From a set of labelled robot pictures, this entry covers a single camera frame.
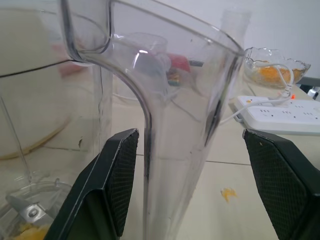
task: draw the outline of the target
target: blender jar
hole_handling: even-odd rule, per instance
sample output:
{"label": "blender jar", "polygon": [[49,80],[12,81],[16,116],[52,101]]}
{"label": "blender jar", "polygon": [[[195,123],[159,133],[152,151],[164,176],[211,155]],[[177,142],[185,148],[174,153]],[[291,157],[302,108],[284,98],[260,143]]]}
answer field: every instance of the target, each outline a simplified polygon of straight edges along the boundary
{"label": "blender jar", "polygon": [[0,239],[44,237],[109,137],[112,75],[68,58],[56,4],[2,1],[0,20]]}
{"label": "blender jar", "polygon": [[[43,47],[46,52],[37,52],[40,49],[37,46],[26,47],[18,41],[16,45],[30,49],[25,52],[23,62],[31,64],[31,59],[38,55],[50,56],[49,35],[60,36],[61,31],[68,56],[85,69],[69,79],[59,71],[60,64],[70,63],[69,58],[60,64],[42,64],[48,67],[41,69],[39,65],[32,66],[35,71],[50,69],[55,73],[46,72],[47,78],[30,77],[40,82],[45,79],[48,84],[43,81],[43,85],[29,85],[35,92],[29,90],[20,101],[11,100],[14,87],[19,89],[18,83],[11,86],[12,81],[7,81],[8,85],[0,86],[2,111],[11,135],[7,141],[15,146],[18,155],[14,160],[0,162],[4,165],[1,169],[6,167],[15,174],[4,177],[10,184],[6,184],[1,194],[2,209],[6,209],[2,216],[7,219],[3,225],[0,223],[0,233],[7,238],[25,228],[17,222],[28,222],[35,213],[33,208],[26,211],[31,205],[47,212],[44,222],[40,220],[33,225],[47,224],[48,228],[56,216],[58,219],[63,214],[59,209],[76,175],[100,153],[108,138],[112,72],[132,90],[145,117],[143,239],[174,240],[228,101],[230,86],[239,71],[243,49],[219,29],[154,1],[131,4],[121,0],[59,0],[57,4],[42,1],[32,6],[21,4],[10,6],[9,10],[4,6],[3,10],[19,8],[21,12],[23,8],[27,9],[24,11],[27,15],[36,12],[41,27],[35,28],[43,30],[42,38],[47,39],[47,47]],[[51,19],[56,13],[61,30],[53,24],[58,21]],[[28,20],[19,24],[25,26],[20,29],[34,25]],[[154,37],[144,41],[139,40],[141,35]],[[157,39],[164,39],[165,47],[157,47]],[[60,47],[53,49],[55,55]],[[18,58],[19,51],[11,56]],[[83,78],[82,71],[93,78]],[[8,74],[12,77],[11,73],[4,73],[1,79]],[[41,102],[40,106],[28,104],[30,99]],[[42,113],[44,122],[38,123]],[[28,114],[29,119],[35,118],[33,123],[24,120]],[[57,126],[52,127],[56,134],[48,131],[52,137],[37,141],[41,144],[25,152],[28,135],[35,134],[31,126],[44,134],[43,128],[52,126],[51,121]],[[64,152],[59,155],[53,151]]]}

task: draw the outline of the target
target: orange food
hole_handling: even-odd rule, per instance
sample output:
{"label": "orange food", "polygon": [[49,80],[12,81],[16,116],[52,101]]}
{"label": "orange food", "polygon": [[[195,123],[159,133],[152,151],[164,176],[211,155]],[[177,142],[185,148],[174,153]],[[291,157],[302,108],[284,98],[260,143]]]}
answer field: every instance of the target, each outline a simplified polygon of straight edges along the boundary
{"label": "orange food", "polygon": [[44,240],[49,230],[49,225],[37,227],[26,224],[21,226],[20,230],[21,233],[18,236],[13,237],[12,240]]}
{"label": "orange food", "polygon": [[221,195],[227,203],[229,203],[229,197],[237,197],[237,193],[232,188],[224,188],[221,190]]}
{"label": "orange food", "polygon": [[[290,82],[290,72],[288,69],[284,69],[284,68],[279,68],[282,76],[283,76],[283,79],[289,83]],[[300,69],[293,69],[293,75],[294,75],[294,81],[296,81],[301,73],[302,73],[302,70]],[[279,76],[279,73],[277,71],[277,69],[273,66],[268,66],[268,67],[262,67],[262,68],[259,68],[258,72],[260,73],[260,75],[263,77],[263,80],[266,81],[266,82],[269,82],[269,83],[279,83],[279,84],[282,84],[282,81],[281,81],[281,78]]]}

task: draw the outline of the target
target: black textured pad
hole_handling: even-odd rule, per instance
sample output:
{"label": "black textured pad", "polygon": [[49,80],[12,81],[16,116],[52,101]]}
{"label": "black textured pad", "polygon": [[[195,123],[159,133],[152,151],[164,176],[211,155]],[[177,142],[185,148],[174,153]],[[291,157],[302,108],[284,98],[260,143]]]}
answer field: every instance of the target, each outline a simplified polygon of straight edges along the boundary
{"label": "black textured pad", "polygon": [[257,190],[278,238],[314,238],[319,231],[307,234],[305,230],[313,228],[311,212],[319,214],[318,170],[284,138],[255,130],[245,130],[243,137]]}
{"label": "black textured pad", "polygon": [[136,131],[123,141],[106,184],[107,199],[119,237],[123,234],[128,214],[134,182],[138,137],[139,134]]}
{"label": "black textured pad", "polygon": [[108,139],[80,173],[44,240],[117,240],[123,234],[134,181],[139,132]]}

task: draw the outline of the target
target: power strip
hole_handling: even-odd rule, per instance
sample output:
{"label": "power strip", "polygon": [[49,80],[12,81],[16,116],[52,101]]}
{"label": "power strip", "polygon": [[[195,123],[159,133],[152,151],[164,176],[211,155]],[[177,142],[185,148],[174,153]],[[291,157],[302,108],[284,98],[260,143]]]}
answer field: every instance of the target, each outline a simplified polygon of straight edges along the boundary
{"label": "power strip", "polygon": [[[245,105],[269,100],[260,96],[238,96],[237,110]],[[240,113],[244,124],[255,130],[275,134],[320,135],[320,102],[288,100],[280,105],[259,104]]]}

